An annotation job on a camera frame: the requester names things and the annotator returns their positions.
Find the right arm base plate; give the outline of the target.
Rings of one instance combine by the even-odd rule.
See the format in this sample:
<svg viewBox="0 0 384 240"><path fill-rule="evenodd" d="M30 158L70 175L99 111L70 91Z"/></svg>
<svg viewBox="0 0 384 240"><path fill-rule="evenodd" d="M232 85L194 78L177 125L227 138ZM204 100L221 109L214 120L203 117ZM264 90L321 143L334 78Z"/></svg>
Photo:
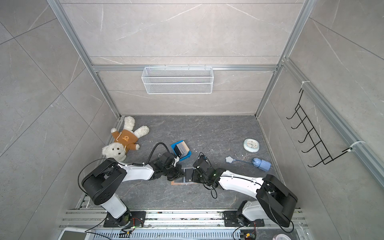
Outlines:
<svg viewBox="0 0 384 240"><path fill-rule="evenodd" d="M223 211L225 227L264 227L266 215L263 211L242 214L238 211Z"/></svg>

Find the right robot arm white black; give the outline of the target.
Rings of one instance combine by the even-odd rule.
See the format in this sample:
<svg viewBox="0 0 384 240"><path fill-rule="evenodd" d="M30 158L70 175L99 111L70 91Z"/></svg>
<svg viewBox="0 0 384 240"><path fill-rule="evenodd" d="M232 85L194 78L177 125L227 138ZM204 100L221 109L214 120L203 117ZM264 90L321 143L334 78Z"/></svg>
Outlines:
<svg viewBox="0 0 384 240"><path fill-rule="evenodd" d="M235 219L240 225L249 226L256 220L269 218L284 232L293 231L292 217L298 198L275 176L267 174L263 178L252 178L222 168L215 169L205 155L201 155L193 167L194 183L203 184L212 191L220 188L255 199L243 201L239 206Z"/></svg>

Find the pink white round object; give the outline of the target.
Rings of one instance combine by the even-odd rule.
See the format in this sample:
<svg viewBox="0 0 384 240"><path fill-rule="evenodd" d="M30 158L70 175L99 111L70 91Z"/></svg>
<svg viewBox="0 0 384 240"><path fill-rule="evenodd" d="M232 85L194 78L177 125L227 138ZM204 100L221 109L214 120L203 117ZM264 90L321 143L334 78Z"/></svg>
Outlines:
<svg viewBox="0 0 384 240"><path fill-rule="evenodd" d="M288 235L278 234L273 236L272 240L292 240Z"/></svg>

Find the white round clock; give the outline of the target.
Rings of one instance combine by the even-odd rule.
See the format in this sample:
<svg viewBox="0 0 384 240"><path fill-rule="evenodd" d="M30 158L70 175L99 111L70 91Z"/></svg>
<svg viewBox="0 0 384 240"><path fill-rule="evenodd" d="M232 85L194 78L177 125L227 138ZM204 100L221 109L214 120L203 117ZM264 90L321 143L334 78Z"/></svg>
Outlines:
<svg viewBox="0 0 384 240"><path fill-rule="evenodd" d="M248 138L244 140L243 147L250 153L257 153L260 149L260 143L257 140Z"/></svg>

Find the aluminium rail front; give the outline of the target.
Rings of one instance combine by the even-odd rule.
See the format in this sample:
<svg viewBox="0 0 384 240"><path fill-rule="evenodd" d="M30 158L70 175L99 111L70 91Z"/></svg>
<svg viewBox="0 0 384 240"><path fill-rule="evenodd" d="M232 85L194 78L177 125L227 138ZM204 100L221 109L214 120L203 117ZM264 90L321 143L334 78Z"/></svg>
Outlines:
<svg viewBox="0 0 384 240"><path fill-rule="evenodd" d="M104 228L105 210L80 209L66 211L59 228L86 229L93 240L272 240L278 234L288 235L292 240L312 239L300 209L294 212L294 229L291 233L284 232L268 218L265 218L264 227L225 227L223 211L235 209L133 211L147 212L142 227Z"/></svg>

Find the blue card box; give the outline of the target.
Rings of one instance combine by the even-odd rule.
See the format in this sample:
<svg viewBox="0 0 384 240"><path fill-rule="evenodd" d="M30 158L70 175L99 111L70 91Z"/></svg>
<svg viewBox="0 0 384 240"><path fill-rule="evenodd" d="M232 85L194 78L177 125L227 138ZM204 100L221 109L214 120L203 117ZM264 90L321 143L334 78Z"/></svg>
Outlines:
<svg viewBox="0 0 384 240"><path fill-rule="evenodd" d="M179 158L180 162L188 159L192 153L185 141L179 141L171 145L174 154Z"/></svg>

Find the white teddy bear brown shirt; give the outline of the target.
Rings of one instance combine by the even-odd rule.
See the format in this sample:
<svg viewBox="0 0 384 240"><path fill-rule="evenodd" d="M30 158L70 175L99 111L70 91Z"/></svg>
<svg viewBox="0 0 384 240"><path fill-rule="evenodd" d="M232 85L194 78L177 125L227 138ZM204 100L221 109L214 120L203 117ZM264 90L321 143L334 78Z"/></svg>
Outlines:
<svg viewBox="0 0 384 240"><path fill-rule="evenodd" d="M135 119L131 116L125 117L124 126L121 131L116 128L111 129L114 142L102 148L102 155L105 158L113 158L118 162L123 162L129 151L140 149L138 140L150 132L149 127L141 126L134 131Z"/></svg>

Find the blue dish brush toy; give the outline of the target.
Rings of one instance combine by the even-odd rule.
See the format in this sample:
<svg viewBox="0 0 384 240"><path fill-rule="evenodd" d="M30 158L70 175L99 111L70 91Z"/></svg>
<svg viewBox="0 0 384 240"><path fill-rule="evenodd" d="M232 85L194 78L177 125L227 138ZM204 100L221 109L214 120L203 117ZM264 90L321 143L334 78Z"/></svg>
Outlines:
<svg viewBox="0 0 384 240"><path fill-rule="evenodd" d="M258 158L254 158L252 159L251 162L247 162L247 161L243 161L243 160L237 160L237 159L234 159L232 157L226 157L225 158L226 162L227 163L233 163L233 162L242 162L242 163L246 163L246 164L249 164L249 165L252 165L264 172L268 172L271 168L271 163L270 162L267 162L267 161L264 161L264 160L261 160L261 159L258 159Z"/></svg>

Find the stack of credit cards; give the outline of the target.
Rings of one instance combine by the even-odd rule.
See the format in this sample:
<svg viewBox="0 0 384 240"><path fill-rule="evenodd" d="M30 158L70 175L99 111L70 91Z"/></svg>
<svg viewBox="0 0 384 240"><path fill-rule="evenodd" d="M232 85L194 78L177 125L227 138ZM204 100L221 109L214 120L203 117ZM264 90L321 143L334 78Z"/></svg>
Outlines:
<svg viewBox="0 0 384 240"><path fill-rule="evenodd" d="M186 157L189 154L189 147L185 143L185 141L181 141L180 143L177 143L174 147L176 155L181 159Z"/></svg>

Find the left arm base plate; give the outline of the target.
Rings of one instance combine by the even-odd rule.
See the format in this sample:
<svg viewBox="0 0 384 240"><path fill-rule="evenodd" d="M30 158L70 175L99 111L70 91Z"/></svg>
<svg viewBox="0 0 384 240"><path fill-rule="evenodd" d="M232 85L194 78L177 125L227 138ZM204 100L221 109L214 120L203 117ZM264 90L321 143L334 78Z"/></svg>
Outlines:
<svg viewBox="0 0 384 240"><path fill-rule="evenodd" d="M110 213L107 213L104 221L104 228L130 228L142 227L146 220L146 211L128 211L118 219L115 219Z"/></svg>

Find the tan leather card holder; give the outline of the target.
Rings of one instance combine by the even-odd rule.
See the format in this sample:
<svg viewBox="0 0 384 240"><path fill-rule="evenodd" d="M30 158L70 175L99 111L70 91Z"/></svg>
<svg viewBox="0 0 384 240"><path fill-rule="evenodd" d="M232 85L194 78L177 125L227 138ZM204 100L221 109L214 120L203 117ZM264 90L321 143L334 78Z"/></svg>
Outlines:
<svg viewBox="0 0 384 240"><path fill-rule="evenodd" d="M185 175L182 178L176 179L176 180L171 182L171 185L173 185L173 186L176 186L176 185L190 185L190 184L194 184L194 182L192 182L192 183L185 183Z"/></svg>

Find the white tablet device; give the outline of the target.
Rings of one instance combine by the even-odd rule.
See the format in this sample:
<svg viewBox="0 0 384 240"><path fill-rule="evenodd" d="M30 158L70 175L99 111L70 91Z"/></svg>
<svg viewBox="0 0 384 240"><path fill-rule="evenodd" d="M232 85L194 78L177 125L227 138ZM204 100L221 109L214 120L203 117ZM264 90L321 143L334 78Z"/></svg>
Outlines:
<svg viewBox="0 0 384 240"><path fill-rule="evenodd" d="M86 229L67 227L62 230L58 240L92 240L91 233Z"/></svg>

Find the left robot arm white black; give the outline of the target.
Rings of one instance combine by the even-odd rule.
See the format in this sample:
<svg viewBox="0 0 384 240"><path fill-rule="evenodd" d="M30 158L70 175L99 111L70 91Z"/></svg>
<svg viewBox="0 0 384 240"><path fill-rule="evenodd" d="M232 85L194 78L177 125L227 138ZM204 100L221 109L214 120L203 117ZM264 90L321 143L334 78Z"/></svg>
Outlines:
<svg viewBox="0 0 384 240"><path fill-rule="evenodd" d="M185 176L179 158L162 142L154 146L147 161L141 164L123 164L114 158L103 158L102 161L82 180L78 180L78 186L95 205L102 206L121 225L126 225L131 215L126 204L116 194L121 183L151 181L162 176L171 182Z"/></svg>

